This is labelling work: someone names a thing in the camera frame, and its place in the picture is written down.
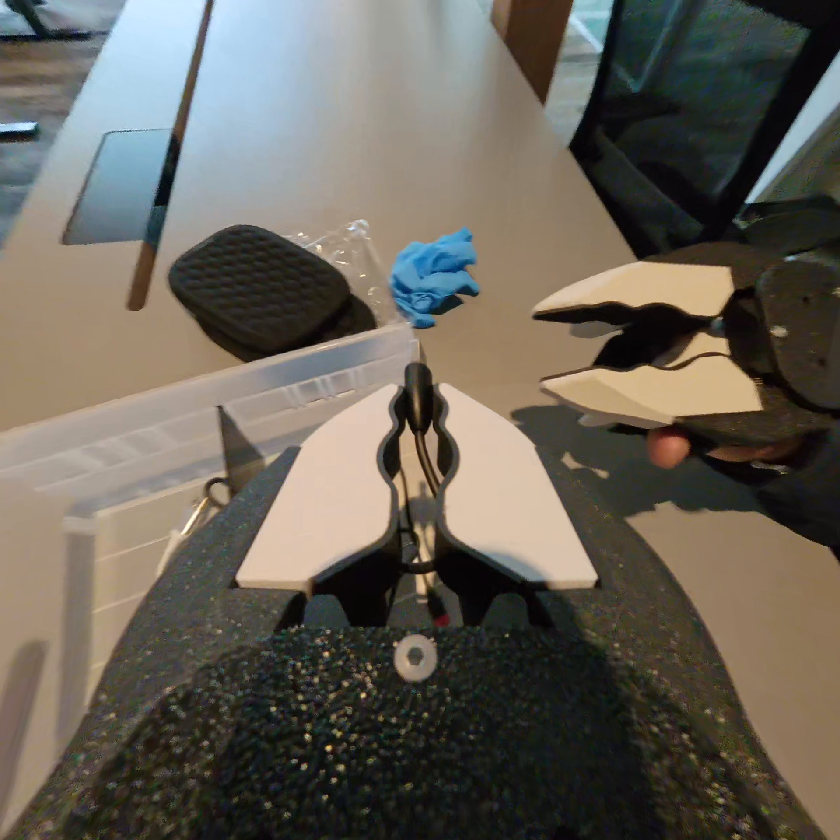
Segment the clear plastic wrapper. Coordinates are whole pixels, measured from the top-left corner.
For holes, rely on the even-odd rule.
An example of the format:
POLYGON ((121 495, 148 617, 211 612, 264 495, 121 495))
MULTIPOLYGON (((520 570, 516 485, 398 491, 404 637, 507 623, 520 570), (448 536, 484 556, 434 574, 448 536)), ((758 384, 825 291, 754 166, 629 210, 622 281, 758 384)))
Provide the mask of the clear plastic wrapper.
POLYGON ((375 250, 365 220, 353 220, 321 234, 299 228, 283 236, 338 269, 352 293, 371 310, 378 328, 407 325, 393 300, 389 274, 375 250))

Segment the blue crumpled glove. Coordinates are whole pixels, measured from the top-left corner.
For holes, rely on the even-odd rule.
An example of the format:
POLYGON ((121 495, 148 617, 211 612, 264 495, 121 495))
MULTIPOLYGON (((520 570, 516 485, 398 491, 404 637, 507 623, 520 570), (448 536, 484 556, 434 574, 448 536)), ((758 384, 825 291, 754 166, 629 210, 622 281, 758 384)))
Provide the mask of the blue crumpled glove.
POLYGON ((468 227, 430 243, 412 242, 395 258, 388 279, 392 299, 414 329, 431 329, 436 316, 474 298, 480 286, 469 269, 477 262, 468 227))

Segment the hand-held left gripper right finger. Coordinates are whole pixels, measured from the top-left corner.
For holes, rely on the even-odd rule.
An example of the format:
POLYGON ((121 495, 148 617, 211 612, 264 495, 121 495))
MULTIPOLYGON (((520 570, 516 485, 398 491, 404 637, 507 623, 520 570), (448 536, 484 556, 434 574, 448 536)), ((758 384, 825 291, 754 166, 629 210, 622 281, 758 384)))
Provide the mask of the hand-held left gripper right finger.
POLYGON ((539 596, 586 592, 599 574, 533 442, 449 384, 435 386, 435 565, 467 626, 513 595, 550 625, 539 596))

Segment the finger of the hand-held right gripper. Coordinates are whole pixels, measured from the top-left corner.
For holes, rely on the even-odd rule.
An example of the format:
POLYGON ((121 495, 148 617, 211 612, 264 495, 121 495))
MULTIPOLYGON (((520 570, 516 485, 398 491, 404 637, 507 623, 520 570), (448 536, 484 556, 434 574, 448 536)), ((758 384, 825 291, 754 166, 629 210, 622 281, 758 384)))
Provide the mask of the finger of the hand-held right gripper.
POLYGON ((540 389, 589 427, 649 430, 689 417, 763 410, 760 389, 732 358, 729 341, 708 331, 678 341, 654 363, 625 371, 594 365, 546 377, 540 389))
POLYGON ((554 292, 532 309, 532 319, 569 325, 575 337, 605 337, 649 314, 712 319, 734 291, 725 266, 637 261, 554 292))

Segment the person's right hand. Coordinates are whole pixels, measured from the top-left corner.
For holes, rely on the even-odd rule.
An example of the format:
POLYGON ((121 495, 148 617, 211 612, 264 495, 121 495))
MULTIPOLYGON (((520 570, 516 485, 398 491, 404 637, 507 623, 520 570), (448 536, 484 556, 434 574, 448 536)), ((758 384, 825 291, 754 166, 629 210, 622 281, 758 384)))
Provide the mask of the person's right hand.
POLYGON ((650 460, 661 469, 674 469, 693 455, 726 464, 786 466, 805 444, 805 437, 795 437, 757 448, 744 445, 706 448, 693 444, 689 436, 675 426, 651 430, 646 441, 650 460))

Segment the black wooden chair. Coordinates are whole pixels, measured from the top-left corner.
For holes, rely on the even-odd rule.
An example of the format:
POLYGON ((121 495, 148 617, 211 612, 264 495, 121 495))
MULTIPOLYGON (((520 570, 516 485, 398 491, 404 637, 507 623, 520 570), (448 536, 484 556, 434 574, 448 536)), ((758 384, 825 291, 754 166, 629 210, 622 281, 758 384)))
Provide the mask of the black wooden chair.
POLYGON ((613 3, 570 152, 636 257, 726 237, 838 47, 838 1, 613 3))

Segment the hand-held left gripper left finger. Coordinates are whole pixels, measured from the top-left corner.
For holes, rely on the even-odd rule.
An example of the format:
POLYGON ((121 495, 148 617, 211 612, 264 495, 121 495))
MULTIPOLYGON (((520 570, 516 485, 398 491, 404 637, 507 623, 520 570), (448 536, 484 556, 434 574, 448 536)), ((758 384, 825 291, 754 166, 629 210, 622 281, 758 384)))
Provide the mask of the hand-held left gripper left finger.
POLYGON ((332 595, 350 623, 383 626, 403 559, 403 389, 385 385, 299 447, 236 573, 240 589, 332 595))

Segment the black textured pad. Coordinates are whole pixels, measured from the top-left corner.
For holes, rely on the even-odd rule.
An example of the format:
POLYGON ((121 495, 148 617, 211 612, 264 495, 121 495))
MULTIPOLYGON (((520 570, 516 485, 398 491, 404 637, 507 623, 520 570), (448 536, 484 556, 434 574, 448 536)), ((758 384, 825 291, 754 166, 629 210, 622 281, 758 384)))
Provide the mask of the black textured pad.
POLYGON ((173 263, 168 282, 205 335, 246 363, 377 327, 339 268, 258 226, 207 237, 173 263))

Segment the clear plastic bin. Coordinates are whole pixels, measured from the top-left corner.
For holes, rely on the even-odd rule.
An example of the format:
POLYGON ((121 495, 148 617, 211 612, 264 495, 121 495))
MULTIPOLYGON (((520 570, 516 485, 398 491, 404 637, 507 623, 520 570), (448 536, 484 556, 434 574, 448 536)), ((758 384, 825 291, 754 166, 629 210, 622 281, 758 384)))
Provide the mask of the clear plastic bin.
POLYGON ((56 767, 203 487, 217 407, 271 461, 383 385, 418 341, 392 325, 2 433, 2 835, 56 767))

